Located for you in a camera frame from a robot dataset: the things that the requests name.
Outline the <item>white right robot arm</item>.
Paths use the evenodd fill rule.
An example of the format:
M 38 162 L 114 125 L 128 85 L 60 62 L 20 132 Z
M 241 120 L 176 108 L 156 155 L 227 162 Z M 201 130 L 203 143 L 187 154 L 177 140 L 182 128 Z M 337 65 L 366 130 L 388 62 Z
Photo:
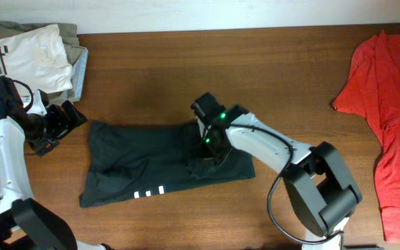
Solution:
M 277 173 L 267 195 L 267 212 L 275 227 L 303 249 L 343 249 L 344 227 L 363 200 L 361 191 L 330 143 L 312 146 L 262 123 L 242 106 L 225 108 L 210 93 L 191 104 L 201 135 L 201 150 L 220 157 L 237 149 Z M 272 198 L 283 182 L 292 209 L 306 228 L 306 238 L 288 233 L 275 219 Z

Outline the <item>dark green Nike t-shirt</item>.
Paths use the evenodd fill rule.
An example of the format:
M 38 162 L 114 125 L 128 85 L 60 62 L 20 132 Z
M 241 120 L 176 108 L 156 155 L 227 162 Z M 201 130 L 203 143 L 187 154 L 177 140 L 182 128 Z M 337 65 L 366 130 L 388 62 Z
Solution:
M 152 195 L 254 178 L 251 155 L 236 149 L 221 157 L 199 153 L 196 122 L 171 126 L 114 126 L 92 122 L 90 166 L 79 205 L 105 206 Z

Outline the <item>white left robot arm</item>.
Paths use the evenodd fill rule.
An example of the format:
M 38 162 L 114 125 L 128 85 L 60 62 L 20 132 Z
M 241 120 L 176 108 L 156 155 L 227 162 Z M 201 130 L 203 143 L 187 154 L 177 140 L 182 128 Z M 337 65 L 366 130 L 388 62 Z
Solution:
M 109 249 L 77 240 L 65 220 L 38 203 L 26 168 L 25 144 L 43 156 L 86 117 L 70 101 L 50 105 L 41 90 L 24 104 L 17 83 L 0 76 L 0 249 Z

